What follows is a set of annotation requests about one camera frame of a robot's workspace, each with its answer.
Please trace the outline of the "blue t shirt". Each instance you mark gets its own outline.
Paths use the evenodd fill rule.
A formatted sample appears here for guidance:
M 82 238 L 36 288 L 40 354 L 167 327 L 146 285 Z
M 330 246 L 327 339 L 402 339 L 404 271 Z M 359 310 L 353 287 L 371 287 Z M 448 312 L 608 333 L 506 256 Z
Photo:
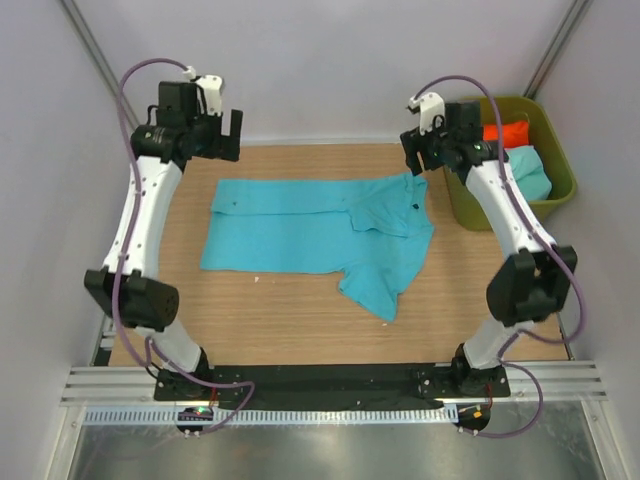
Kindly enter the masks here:
M 426 179 L 218 182 L 200 267 L 206 271 L 342 273 L 342 295 L 392 322 L 422 270 L 434 226 Z

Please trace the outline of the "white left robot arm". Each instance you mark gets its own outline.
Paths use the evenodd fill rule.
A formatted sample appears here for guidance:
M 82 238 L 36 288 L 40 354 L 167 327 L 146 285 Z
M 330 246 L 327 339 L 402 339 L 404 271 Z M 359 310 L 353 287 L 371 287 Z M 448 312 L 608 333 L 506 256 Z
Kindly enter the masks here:
M 207 355 L 177 317 L 178 290 L 158 274 L 166 218 L 188 161 L 239 159 L 243 113 L 232 111 L 224 134 L 223 88 L 216 75 L 160 83 L 146 122 L 125 136 L 132 158 L 115 238 L 102 266 L 84 276 L 121 343 L 130 347 L 130 331 L 143 338 L 143 352 L 129 352 L 155 377 L 157 400 L 202 400 L 212 387 Z

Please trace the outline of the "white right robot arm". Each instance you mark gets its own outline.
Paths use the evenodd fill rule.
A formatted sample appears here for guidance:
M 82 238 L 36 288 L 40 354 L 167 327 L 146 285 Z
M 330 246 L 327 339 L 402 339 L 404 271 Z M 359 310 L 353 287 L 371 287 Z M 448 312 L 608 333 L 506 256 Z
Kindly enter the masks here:
M 450 367 L 455 391 L 480 396 L 499 380 L 511 344 L 562 309 L 577 254 L 558 246 L 539 224 L 502 140 L 485 140 L 478 102 L 447 103 L 429 92 L 410 100 L 408 109 L 419 117 L 418 126 L 400 136 L 411 173 L 439 168 L 454 173 L 479 203 L 504 256 L 486 289 L 491 316 L 459 346 Z

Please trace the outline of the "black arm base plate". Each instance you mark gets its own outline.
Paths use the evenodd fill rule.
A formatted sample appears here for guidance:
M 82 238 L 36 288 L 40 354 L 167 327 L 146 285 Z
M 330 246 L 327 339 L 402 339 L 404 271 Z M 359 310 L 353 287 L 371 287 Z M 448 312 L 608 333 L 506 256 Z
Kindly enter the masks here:
M 446 363 L 199 366 L 183 375 L 161 370 L 157 400 L 207 400 L 222 406 L 249 395 L 256 409 L 345 408 L 367 401 L 436 400 L 492 396 L 507 398 L 505 369 L 483 373 Z

